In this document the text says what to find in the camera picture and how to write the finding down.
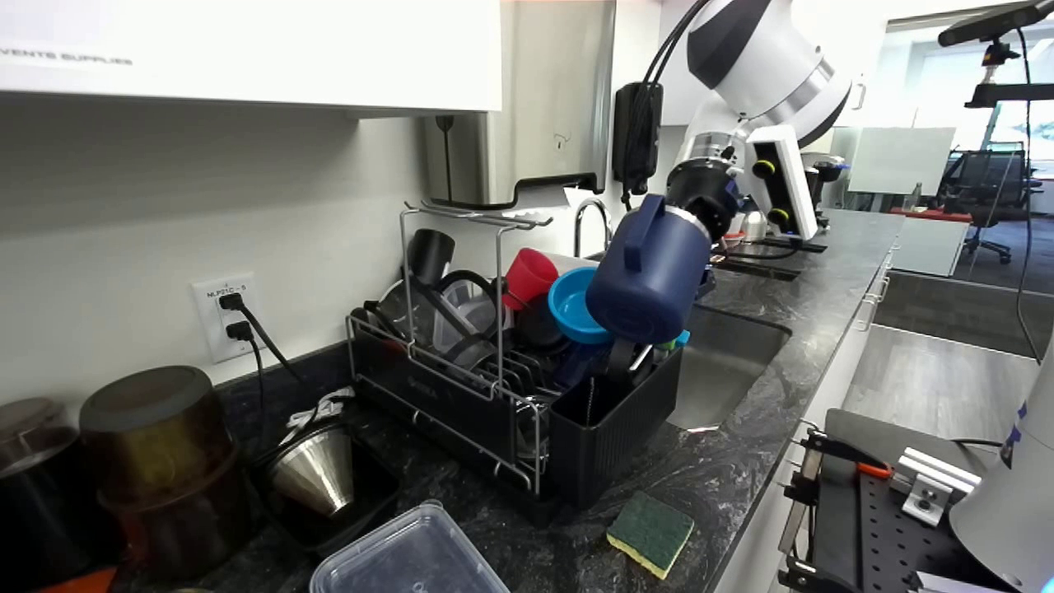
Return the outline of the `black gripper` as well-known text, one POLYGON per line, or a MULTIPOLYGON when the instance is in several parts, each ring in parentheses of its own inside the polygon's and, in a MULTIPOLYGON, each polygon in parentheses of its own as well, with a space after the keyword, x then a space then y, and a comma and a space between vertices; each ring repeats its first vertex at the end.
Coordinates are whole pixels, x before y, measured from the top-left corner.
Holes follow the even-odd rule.
POLYGON ((745 207, 738 176, 745 170, 745 137, 733 131, 698 131, 686 159, 664 173, 664 197, 700 220, 712 239, 730 230, 745 207))

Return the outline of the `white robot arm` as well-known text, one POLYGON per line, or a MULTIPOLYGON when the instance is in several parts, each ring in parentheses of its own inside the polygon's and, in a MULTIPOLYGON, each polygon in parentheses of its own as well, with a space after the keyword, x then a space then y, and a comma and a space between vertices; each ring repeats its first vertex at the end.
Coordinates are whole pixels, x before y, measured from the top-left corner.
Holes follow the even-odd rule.
POLYGON ((820 217, 799 153, 840 117, 850 80, 792 25, 790 0, 678 0, 644 80, 664 71, 698 90, 680 159, 730 152, 726 170, 809 239, 820 217))

